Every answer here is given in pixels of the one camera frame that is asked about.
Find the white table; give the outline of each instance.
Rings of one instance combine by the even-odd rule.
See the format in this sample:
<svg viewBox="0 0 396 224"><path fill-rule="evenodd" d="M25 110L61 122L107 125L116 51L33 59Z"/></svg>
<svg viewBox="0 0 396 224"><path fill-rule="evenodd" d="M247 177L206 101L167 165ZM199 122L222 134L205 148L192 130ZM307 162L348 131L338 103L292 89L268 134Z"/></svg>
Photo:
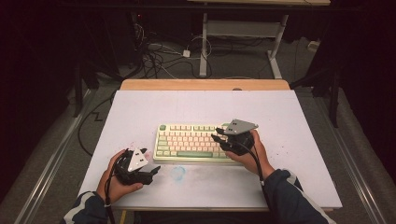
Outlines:
<svg viewBox="0 0 396 224"><path fill-rule="evenodd" d="M80 193L96 189L109 159L124 148L146 147L152 162L163 123L259 124L268 158L300 179L320 207L342 207L294 91L118 91ZM113 204L132 210L268 210L259 178L242 166L162 164L154 181Z"/></svg>

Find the gray carpet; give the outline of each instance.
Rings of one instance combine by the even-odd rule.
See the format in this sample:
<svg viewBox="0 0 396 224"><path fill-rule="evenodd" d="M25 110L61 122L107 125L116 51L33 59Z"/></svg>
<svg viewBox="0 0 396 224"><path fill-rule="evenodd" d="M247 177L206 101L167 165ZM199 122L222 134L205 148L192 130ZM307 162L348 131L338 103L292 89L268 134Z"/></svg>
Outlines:
<svg viewBox="0 0 396 224"><path fill-rule="evenodd" d="M314 53L306 50L307 43L307 40L302 39L292 44L284 43L281 45L277 54L277 61L283 78L288 82L303 77L314 57ZM229 51L229 48L223 47L223 49L214 50L212 57L209 58L212 67L211 78L272 78L268 61L264 55L264 50L270 48L271 44L270 40L264 40L257 47L235 49L226 56L216 56L216 54L225 54L227 50ZM169 43L169 46L179 52L183 50L183 48L171 43ZM163 57L170 60L174 56L164 54ZM198 61L191 62L194 67L194 74L197 75ZM122 73L127 73L129 69L121 67L120 70ZM191 66L188 63L180 63L166 70L174 77L192 78ZM172 78L168 73L162 70L159 72L158 78ZM112 92L120 86L119 83L108 79L106 76L98 76L100 78L100 88L97 91L92 91L86 97L86 99L91 97L91 100L85 101L85 115L110 97ZM329 126L327 116L321 110L321 104L326 104L327 99L312 97L309 88L298 89L296 93L343 203L343 208L330 212L329 216L337 223L382 223L372 221L357 191L356 184L351 179L351 173L348 171L339 150L340 144L334 137L334 129ZM81 128L82 143L90 152L94 151L109 108L109 101L100 105L95 109L95 112L98 112L98 117L89 115ZM75 121L72 118L73 109L74 105L71 103L41 139L13 188L0 206L0 223L15 222L51 155L61 144L70 124ZM392 223L396 218L394 212L396 211L396 205L393 203L396 199L396 188L371 149L361 126L353 116L353 112L350 111L347 99L342 91L340 92L337 118L339 123L337 132L341 134L346 146L351 150L362 177L372 190L373 197L385 220ZM42 202L38 202L33 223L58 223L78 196L79 187L91 158L81 149L77 132L73 133L66 149L56 176L51 179L49 188L45 192L45 197ZM132 223L131 216L132 214L128 213L126 223ZM116 212L116 218L120 218L120 211Z"/></svg>

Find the dark jacket sleeve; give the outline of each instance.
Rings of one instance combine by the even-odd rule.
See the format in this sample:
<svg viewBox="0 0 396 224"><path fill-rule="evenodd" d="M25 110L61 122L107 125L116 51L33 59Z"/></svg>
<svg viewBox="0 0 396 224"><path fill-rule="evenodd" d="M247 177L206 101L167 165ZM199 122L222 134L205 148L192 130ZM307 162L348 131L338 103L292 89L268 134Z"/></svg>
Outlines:
<svg viewBox="0 0 396 224"><path fill-rule="evenodd" d="M275 170L264 182L265 199L279 223L335 223L303 192L297 177Z"/></svg>
<svg viewBox="0 0 396 224"><path fill-rule="evenodd" d="M96 192L88 191L78 196L61 223L107 223L107 219L102 198Z"/></svg>

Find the mechanical keyboard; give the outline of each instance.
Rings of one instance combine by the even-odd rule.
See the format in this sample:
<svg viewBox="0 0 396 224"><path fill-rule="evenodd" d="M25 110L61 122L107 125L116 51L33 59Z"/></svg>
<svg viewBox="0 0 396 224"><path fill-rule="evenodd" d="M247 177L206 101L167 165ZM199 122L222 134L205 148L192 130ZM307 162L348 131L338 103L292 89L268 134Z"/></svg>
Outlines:
<svg viewBox="0 0 396 224"><path fill-rule="evenodd" d="M227 136L218 134L216 128L225 129L228 125L162 124L157 129L153 159L157 162L239 164L228 158L211 137L214 134L227 140Z"/></svg>

